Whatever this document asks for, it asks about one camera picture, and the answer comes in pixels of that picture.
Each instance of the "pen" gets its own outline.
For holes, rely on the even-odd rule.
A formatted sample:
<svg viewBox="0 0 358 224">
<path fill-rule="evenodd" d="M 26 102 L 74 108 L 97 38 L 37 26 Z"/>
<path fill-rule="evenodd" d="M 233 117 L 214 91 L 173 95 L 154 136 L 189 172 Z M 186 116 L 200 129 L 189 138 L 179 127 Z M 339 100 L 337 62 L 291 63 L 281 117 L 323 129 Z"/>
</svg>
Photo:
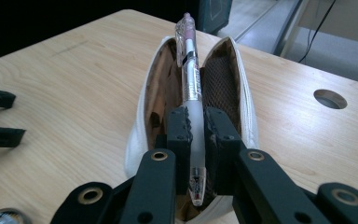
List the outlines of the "pen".
<svg viewBox="0 0 358 224">
<path fill-rule="evenodd" d="M 195 206 L 203 203 L 206 183 L 205 141 L 196 27 L 189 13 L 176 24 L 177 63 L 182 67 L 183 105 L 190 120 L 191 142 L 189 192 Z"/>
</svg>

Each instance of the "cable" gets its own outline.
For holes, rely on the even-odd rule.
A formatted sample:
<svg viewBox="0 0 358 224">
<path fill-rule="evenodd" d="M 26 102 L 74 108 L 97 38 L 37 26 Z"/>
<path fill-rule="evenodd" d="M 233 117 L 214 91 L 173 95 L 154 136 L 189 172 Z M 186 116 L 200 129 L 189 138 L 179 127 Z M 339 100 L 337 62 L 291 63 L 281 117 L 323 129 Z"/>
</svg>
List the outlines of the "cable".
<svg viewBox="0 0 358 224">
<path fill-rule="evenodd" d="M 333 3 L 331 4 L 331 6 L 327 9 L 326 13 L 324 14 L 324 17 L 321 20 L 321 23 L 319 23 L 318 28 L 316 28 L 315 34 L 313 34 L 313 37 L 312 37 L 312 40 L 310 41 L 310 44 L 307 46 L 307 51 L 305 52 L 305 55 L 298 61 L 298 63 L 301 63 L 307 57 L 308 53 L 310 52 L 310 47 L 312 46 L 313 39 L 315 39 L 315 36 L 318 34 L 319 29 L 321 29 L 321 26 L 324 24 L 324 21 L 325 21 L 326 17 L 330 13 L 331 8 L 333 7 L 333 5 L 335 3 L 336 3 L 336 0 L 334 0 Z"/>
<path fill-rule="evenodd" d="M 308 30 L 308 36 L 307 36 L 307 48 L 308 46 L 310 45 L 310 32 L 312 30 L 312 27 L 315 26 L 315 23 L 316 23 L 316 20 L 318 19 L 319 17 L 319 8 L 320 8 L 320 5 L 321 5 L 321 0 L 318 0 L 318 6 L 316 6 L 316 12 L 315 12 L 315 17 L 312 21 L 312 25 L 310 26 L 309 30 Z M 307 64 L 307 57 L 304 59 L 304 64 Z"/>
</svg>

